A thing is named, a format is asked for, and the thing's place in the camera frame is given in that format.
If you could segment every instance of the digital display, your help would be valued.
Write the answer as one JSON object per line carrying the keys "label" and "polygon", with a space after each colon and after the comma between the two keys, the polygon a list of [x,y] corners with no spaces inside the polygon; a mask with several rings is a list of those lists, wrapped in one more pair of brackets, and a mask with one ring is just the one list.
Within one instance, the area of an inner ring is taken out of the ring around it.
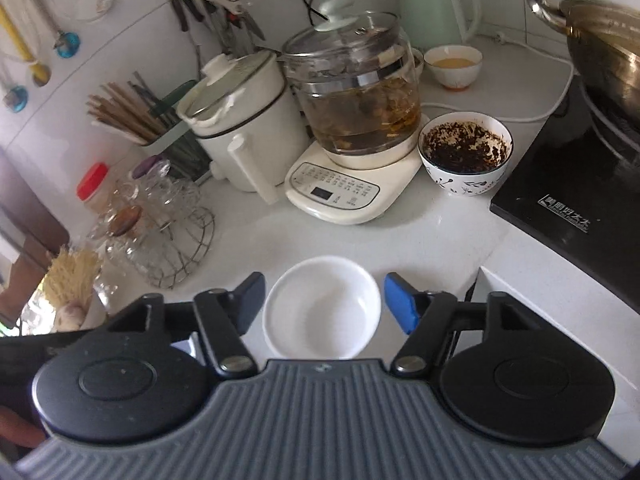
{"label": "digital display", "polygon": [[329,197],[333,194],[331,191],[322,189],[321,187],[315,187],[311,192],[312,195],[320,197],[322,200],[329,200]]}

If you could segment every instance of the patterned bowl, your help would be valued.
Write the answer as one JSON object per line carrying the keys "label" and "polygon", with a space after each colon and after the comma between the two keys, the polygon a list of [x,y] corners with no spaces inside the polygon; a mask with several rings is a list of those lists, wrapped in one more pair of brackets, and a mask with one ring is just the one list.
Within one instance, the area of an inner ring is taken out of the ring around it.
{"label": "patterned bowl", "polygon": [[[476,125],[488,130],[488,134],[482,134]],[[450,167],[436,154],[443,146],[453,160]],[[486,169],[469,171],[460,160],[464,160],[466,153],[471,166],[477,168],[478,158],[474,155],[479,146],[488,148],[488,155],[480,164]],[[449,192],[471,196],[489,191],[504,175],[513,153],[513,138],[500,121],[488,115],[452,112],[427,123],[420,132],[418,150],[427,173],[436,184]]]}

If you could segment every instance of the yellow liquid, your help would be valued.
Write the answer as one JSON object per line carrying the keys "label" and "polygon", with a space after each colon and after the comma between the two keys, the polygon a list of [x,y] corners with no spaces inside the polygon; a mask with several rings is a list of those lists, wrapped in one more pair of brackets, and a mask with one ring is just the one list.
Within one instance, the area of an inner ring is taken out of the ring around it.
{"label": "yellow liquid", "polygon": [[475,65],[473,61],[469,61],[464,57],[447,57],[431,64],[439,68],[465,68],[467,66]]}

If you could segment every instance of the metal bolt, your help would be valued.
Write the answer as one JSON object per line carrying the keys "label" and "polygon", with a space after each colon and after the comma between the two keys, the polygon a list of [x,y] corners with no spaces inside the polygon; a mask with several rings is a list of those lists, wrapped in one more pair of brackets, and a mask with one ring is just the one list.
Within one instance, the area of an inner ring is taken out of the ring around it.
{"label": "metal bolt", "polygon": [[231,357],[222,359],[220,368],[222,368],[225,372],[236,373],[244,372],[251,368],[253,365],[254,362],[244,355],[232,355]]}
{"label": "metal bolt", "polygon": [[412,374],[424,370],[427,363],[417,355],[405,355],[396,361],[396,371],[404,374]]}

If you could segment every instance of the small bowl with yellow liquid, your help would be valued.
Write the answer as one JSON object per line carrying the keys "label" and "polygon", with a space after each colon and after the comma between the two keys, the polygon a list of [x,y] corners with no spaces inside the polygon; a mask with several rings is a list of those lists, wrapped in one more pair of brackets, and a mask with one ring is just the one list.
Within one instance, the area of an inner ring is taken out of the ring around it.
{"label": "small bowl with yellow liquid", "polygon": [[424,63],[444,88],[462,91],[478,77],[482,52],[466,45],[437,46],[427,51]]}

